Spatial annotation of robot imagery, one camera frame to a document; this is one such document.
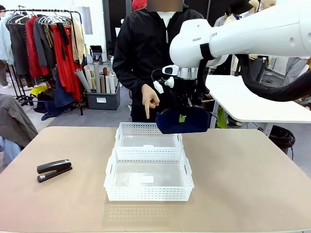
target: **stapler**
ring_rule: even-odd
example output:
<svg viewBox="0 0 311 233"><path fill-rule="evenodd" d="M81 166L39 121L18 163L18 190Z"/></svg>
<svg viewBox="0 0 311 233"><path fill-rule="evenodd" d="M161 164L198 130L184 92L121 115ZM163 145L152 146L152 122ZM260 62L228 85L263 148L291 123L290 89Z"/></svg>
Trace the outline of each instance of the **stapler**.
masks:
<svg viewBox="0 0 311 233"><path fill-rule="evenodd" d="M60 174L65 173L66 171L69 171L72 169L71 162L69 159L66 160L60 160L51 162L48 164L43 164L37 167L38 174L46 173L51 171L50 173L46 173L44 175L38 175L38 182L44 182L50 178L53 178L55 176L58 176Z"/></svg>

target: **gray pants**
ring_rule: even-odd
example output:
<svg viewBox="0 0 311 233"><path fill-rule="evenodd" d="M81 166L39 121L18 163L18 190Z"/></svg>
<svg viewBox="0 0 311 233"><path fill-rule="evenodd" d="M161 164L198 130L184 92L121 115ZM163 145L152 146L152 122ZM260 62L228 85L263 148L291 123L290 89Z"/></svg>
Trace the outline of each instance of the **gray pants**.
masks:
<svg viewBox="0 0 311 233"><path fill-rule="evenodd" d="M6 80L6 64L0 60L0 84L2 86L7 86L8 82Z"/></svg>
<svg viewBox="0 0 311 233"><path fill-rule="evenodd" d="M286 86L295 81L307 62L308 60L300 59L299 57L290 57L286 65L286 74L283 85Z"/></svg>

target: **red garment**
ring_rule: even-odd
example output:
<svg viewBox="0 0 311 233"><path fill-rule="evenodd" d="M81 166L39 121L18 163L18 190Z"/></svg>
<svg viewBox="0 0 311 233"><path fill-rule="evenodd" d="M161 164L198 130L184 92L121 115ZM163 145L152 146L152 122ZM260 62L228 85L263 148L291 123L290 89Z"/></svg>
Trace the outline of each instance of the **red garment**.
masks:
<svg viewBox="0 0 311 233"><path fill-rule="evenodd" d="M133 0L132 8L133 11L144 8L147 5L147 0Z"/></svg>
<svg viewBox="0 0 311 233"><path fill-rule="evenodd" d="M27 51L29 60L29 72L33 78L39 78L49 74L50 70L48 67L40 66L37 49L35 48L34 41L34 25L37 16L32 16L26 23L26 40L27 40Z"/></svg>
<svg viewBox="0 0 311 233"><path fill-rule="evenodd" d="M61 33L56 25L51 25L51 29L54 37L54 49L60 82L65 91L71 92L75 100L80 100L81 81L74 72L81 66L73 60L71 27L64 27L68 44L61 37Z"/></svg>

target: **clothing rack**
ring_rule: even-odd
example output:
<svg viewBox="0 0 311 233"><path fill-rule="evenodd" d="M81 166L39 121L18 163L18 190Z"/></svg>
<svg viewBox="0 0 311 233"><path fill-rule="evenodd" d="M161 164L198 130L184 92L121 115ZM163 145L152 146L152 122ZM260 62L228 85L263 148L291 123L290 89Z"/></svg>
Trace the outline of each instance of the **clothing rack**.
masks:
<svg viewBox="0 0 311 233"><path fill-rule="evenodd" d="M10 9L10 10L3 10L3 11L6 11L6 12L60 12L60 13L69 13L70 14L70 18L71 18L71 21L73 22L73 17L72 17L72 14L73 13L76 13L79 15L79 18L80 18L80 23L82 24L82 17L81 17L81 14L77 11L69 11L69 10L57 10L57 9ZM76 39L76 33L75 33L75 29L74 29L74 25L72 23L72 30L73 30L73 35L74 35L74 39L75 41L77 40ZM13 87L14 87L14 90L15 90L15 93L16 93L16 99L20 102L20 104L22 106L24 105L29 105L30 106L33 106L34 105L34 102L38 102L38 101L34 101L33 100L33 97L30 97L30 96L27 96L25 94L25 90L23 88L23 85L21 83L21 80L18 80L17 76L16 76L16 73L15 73L15 70L14 70L14 66L11 66L12 67L12 71L13 71L13 75L15 77L15 80L17 82L17 89L19 91L19 94L17 92L17 89L14 85L14 82L13 82L13 78L12 78L12 73L10 71L10 68L8 66L8 70L9 70L9 74L10 74L10 77L11 77L11 81L12 81L12 84L13 84ZM80 112L81 112L81 115L83 116L83 109L82 107L80 107Z"/></svg>

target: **storage box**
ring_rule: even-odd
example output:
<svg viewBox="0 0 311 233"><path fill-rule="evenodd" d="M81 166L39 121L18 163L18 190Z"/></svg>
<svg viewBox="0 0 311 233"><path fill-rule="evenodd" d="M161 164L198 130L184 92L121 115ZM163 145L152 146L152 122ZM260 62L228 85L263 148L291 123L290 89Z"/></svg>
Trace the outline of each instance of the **storage box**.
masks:
<svg viewBox="0 0 311 233"><path fill-rule="evenodd" d="M181 134L163 134L155 123L120 123L115 147L184 147Z"/></svg>
<svg viewBox="0 0 311 233"><path fill-rule="evenodd" d="M115 94L87 93L90 109L117 110L120 106L120 84Z"/></svg>
<svg viewBox="0 0 311 233"><path fill-rule="evenodd" d="M106 167L110 201L188 201L194 188L183 149L114 148Z"/></svg>

